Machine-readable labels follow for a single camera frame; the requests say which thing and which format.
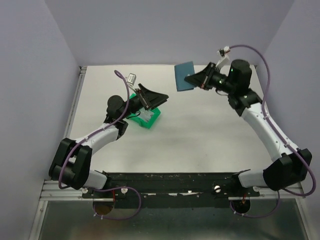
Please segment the blue card holder wallet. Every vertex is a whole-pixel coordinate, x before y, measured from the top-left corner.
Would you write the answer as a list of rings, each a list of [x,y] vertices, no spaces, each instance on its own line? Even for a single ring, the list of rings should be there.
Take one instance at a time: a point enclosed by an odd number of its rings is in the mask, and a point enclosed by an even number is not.
[[[185,81],[185,77],[191,76],[194,73],[194,63],[192,61],[174,66],[175,84],[178,92],[189,91],[195,88],[194,85]]]

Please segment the green plastic bin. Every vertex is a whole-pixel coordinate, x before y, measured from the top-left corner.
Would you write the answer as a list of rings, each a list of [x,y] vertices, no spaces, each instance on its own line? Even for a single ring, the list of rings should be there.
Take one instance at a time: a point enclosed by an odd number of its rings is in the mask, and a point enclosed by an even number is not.
[[[126,119],[132,120],[139,124],[140,127],[150,129],[160,116],[161,111],[156,107],[155,109],[145,110],[144,107],[129,114]]]

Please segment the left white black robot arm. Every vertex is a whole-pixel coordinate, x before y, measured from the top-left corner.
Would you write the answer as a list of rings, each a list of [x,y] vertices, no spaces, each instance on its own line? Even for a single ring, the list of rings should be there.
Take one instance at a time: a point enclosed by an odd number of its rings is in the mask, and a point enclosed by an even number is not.
[[[125,118],[140,110],[153,110],[164,104],[168,98],[168,95],[151,91],[142,84],[138,85],[135,96],[131,99],[123,100],[119,95],[111,96],[107,101],[103,124],[78,139],[64,138],[57,148],[48,175],[52,180],[58,181],[62,188],[92,188],[99,197],[107,197],[111,185],[104,173],[91,169],[92,156],[124,135],[128,127]]]

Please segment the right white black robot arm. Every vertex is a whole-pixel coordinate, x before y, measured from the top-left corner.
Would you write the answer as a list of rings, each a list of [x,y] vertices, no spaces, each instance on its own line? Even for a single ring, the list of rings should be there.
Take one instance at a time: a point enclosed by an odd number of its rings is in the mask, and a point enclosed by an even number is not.
[[[216,89],[227,94],[228,103],[255,131],[270,155],[272,164],[263,170],[243,170],[235,174],[230,191],[241,196],[250,187],[282,190],[305,180],[312,154],[291,143],[273,119],[263,113],[262,99],[250,89],[252,69],[242,59],[231,62],[227,75],[210,62],[202,71],[184,80],[203,90]]]

